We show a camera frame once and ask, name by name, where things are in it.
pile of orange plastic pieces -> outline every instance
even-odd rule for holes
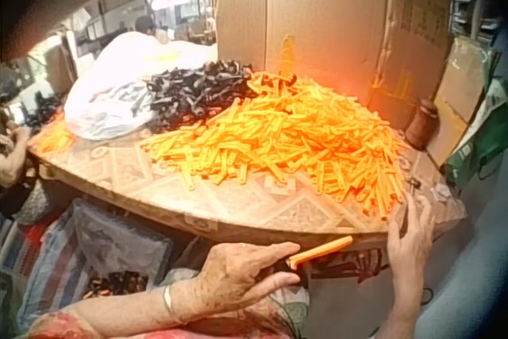
[[[258,98],[236,100],[206,124],[150,137],[141,147],[152,161],[181,171],[190,190],[193,175],[244,184],[249,173],[269,171],[285,183],[305,170],[318,194],[338,202],[352,195],[381,218],[402,201],[404,144],[377,113],[311,79],[258,72],[249,86]]]
[[[74,134],[67,130],[64,113],[60,111],[53,121],[40,132],[37,137],[36,150],[38,153],[66,152],[74,140]]]

clear plastic bag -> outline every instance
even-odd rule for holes
[[[17,313],[19,330],[26,333],[41,315],[80,301],[95,271],[139,272],[152,288],[164,277],[171,249],[169,238],[75,199],[42,237]]]
[[[100,275],[139,272],[148,276],[148,287],[164,276],[171,240],[80,198],[74,200],[72,207],[79,247]]]
[[[67,127],[93,141],[131,133],[154,116],[152,96],[142,79],[175,67],[200,67],[215,59],[217,46],[184,41],[161,44],[143,33],[123,33],[71,88],[64,107]]]

brown jar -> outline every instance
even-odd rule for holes
[[[439,122],[437,107],[428,99],[420,100],[413,121],[406,130],[406,140],[417,150],[424,149],[436,131]]]

green bag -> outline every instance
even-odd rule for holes
[[[444,164],[447,181],[464,187],[508,147],[508,83],[493,78],[474,121]]]

striped fabric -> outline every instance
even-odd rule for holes
[[[90,266],[78,247],[71,210],[68,210],[42,238],[40,255],[17,315],[20,331],[26,333],[42,314],[79,301],[90,273]]]
[[[17,223],[1,217],[0,272],[28,279],[39,255],[39,247],[25,238]]]

